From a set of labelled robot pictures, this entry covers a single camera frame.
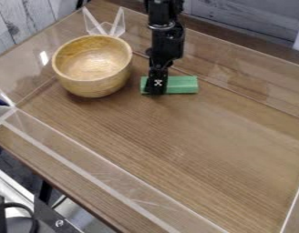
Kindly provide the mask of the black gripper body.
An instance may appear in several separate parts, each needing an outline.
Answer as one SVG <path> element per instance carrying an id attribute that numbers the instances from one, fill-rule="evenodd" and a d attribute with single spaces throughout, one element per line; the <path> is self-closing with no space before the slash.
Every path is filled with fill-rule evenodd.
<path id="1" fill-rule="evenodd" d="M 185 0 L 145 0 L 153 45 L 149 49 L 150 64 L 165 70 L 183 57 L 185 27 L 179 20 Z"/>

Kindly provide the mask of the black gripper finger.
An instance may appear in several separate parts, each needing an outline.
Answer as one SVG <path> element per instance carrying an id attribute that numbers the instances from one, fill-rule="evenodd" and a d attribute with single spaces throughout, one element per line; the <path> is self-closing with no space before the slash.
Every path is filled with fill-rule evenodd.
<path id="1" fill-rule="evenodd" d="M 169 85 L 169 70 L 167 69 L 150 69 L 145 92 L 150 95 L 163 95 L 167 91 Z"/>

